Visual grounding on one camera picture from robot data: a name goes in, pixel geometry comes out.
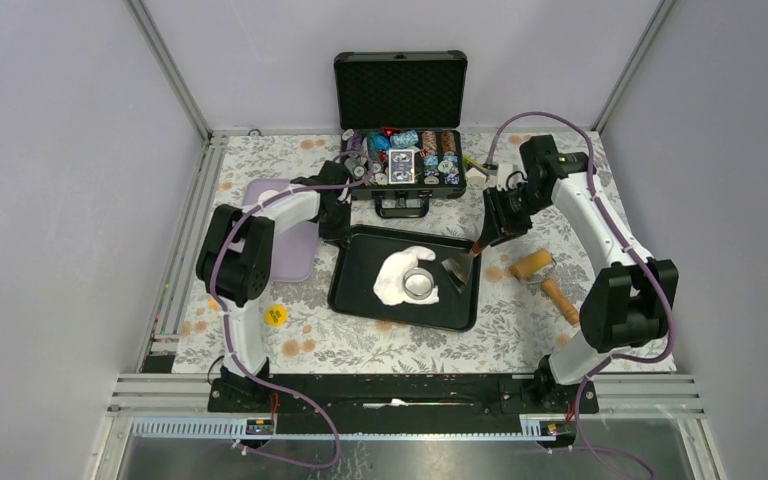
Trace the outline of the wooden rolling pin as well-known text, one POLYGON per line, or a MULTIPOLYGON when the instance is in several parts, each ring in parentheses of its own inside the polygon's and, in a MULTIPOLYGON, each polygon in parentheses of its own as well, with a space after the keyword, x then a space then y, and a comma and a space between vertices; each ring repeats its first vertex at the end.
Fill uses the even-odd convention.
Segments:
POLYGON ((545 248, 522 257, 508 267, 508 272, 520 283, 540 286, 561 316, 572 326, 579 326, 579 311, 552 278, 557 262, 545 248))

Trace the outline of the metal dough scraper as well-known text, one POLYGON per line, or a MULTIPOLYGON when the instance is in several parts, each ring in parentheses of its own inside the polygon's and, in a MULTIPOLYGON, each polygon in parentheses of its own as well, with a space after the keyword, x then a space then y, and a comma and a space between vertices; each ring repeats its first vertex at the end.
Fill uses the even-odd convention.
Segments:
POLYGON ((476 241, 466 252, 442 261, 442 268, 458 293, 464 292, 471 276, 473 263, 485 249, 485 245, 476 241))

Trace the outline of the black baking tray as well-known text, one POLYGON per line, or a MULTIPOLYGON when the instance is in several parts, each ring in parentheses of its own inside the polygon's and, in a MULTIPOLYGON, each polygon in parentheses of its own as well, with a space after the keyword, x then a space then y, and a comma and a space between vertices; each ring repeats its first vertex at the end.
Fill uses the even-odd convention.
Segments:
POLYGON ((476 323, 481 260, 473 261, 469 282, 458 291, 441 262, 466 252, 472 242, 466 239, 411 232, 370 225, 355 225, 340 250, 328 293, 331 310, 348 315, 385 320, 413 326, 454 332, 470 330, 476 323), (385 259, 407 247, 432 250, 436 259, 421 262, 439 287, 439 301, 431 305, 402 303, 386 306, 373 292, 373 285, 385 259))

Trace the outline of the white dough disc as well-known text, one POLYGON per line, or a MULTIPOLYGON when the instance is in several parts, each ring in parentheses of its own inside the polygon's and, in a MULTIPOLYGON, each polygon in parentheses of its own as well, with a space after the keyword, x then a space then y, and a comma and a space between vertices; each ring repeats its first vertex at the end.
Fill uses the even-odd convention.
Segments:
POLYGON ((433 262, 435 259, 436 254, 423 246, 411 246, 389 255, 374 282, 374 294, 385 306, 438 303, 439 288, 427 268, 421 267, 421 270, 428 275, 416 274, 416 279, 411 280, 411 271, 419 268, 421 261, 433 262))

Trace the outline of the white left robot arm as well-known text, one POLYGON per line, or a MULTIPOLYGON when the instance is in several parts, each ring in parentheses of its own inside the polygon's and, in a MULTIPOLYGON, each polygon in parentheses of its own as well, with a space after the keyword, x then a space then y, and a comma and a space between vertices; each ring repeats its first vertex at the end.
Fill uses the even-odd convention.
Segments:
POLYGON ((232 398, 248 411, 269 401, 269 360, 263 344, 260 297, 271 277, 275 239, 302 223, 339 230, 350 217, 351 191, 362 186, 336 161, 318 174, 299 177, 252 204, 222 204, 210 219, 196 262, 196 276, 218 304, 225 353, 223 371, 234 381, 232 398))

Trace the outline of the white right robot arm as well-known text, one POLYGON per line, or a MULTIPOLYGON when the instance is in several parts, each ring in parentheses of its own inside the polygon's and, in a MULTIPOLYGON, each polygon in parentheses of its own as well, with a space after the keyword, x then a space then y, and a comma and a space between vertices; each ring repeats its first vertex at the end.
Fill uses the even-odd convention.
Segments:
POLYGON ((550 135, 524 142, 519 154, 524 181, 483 193, 481 234, 468 256, 524 235, 532 218, 555 207, 571 225, 595 274, 579 310, 579 331, 549 355, 546 377, 533 386, 535 402, 557 412, 580 383, 610 358, 668 336, 678 272, 670 260, 657 260, 623 226, 595 183, 593 165, 582 152, 562 153, 550 135))

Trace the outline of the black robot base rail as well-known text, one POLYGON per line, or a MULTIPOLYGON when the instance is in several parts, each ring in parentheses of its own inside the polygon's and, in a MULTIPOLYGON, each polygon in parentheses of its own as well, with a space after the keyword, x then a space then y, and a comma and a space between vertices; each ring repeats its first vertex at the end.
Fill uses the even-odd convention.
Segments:
POLYGON ((223 373, 210 383, 208 410, 217 413, 310 412, 306 395, 326 411, 396 406, 469 407, 489 414, 568 415, 599 411, 594 386, 560 385, 540 373, 276 374, 263 386, 223 373))

